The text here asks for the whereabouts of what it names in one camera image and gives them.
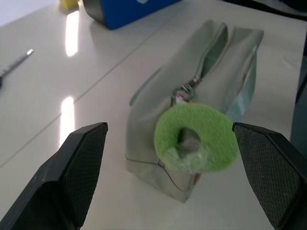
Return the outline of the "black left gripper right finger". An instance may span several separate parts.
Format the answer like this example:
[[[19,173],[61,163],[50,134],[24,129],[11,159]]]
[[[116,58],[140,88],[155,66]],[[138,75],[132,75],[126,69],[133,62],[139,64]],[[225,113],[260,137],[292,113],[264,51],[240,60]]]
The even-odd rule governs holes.
[[[274,230],[307,230],[307,157],[282,134],[234,123],[248,182]]]

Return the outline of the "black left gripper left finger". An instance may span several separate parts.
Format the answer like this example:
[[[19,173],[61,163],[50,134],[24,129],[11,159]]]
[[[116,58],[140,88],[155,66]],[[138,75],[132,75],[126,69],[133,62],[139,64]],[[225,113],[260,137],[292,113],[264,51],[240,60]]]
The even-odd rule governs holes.
[[[80,230],[97,186],[108,125],[70,133],[0,221],[0,230]]]

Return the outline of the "grey-green zip pencil case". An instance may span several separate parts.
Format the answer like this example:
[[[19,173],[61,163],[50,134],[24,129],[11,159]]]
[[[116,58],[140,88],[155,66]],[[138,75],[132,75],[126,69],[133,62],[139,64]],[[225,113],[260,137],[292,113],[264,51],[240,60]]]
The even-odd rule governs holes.
[[[171,170],[158,158],[154,131],[161,115],[179,103],[205,104],[232,124],[247,111],[255,90],[257,50],[264,32],[206,21],[132,96],[126,133],[127,169],[170,197],[186,202],[203,173]],[[190,129],[179,152],[196,149]]]

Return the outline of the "dark grey rounded object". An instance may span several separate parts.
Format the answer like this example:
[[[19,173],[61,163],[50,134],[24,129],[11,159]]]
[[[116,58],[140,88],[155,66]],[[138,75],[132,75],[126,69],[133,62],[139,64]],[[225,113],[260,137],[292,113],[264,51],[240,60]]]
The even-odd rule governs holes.
[[[106,26],[101,0],[83,0],[86,13],[96,22]]]

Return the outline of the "yellow block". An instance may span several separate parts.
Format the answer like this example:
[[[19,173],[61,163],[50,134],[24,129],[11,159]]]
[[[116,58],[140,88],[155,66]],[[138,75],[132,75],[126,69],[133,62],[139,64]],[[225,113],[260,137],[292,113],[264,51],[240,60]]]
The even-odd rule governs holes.
[[[79,8],[80,0],[59,0],[60,6],[68,11]]]

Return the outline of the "blue box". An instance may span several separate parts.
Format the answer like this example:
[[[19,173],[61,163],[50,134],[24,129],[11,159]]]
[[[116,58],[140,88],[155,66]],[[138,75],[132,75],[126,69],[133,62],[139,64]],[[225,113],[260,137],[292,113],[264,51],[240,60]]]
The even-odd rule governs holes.
[[[181,0],[101,0],[106,27],[118,29]]]

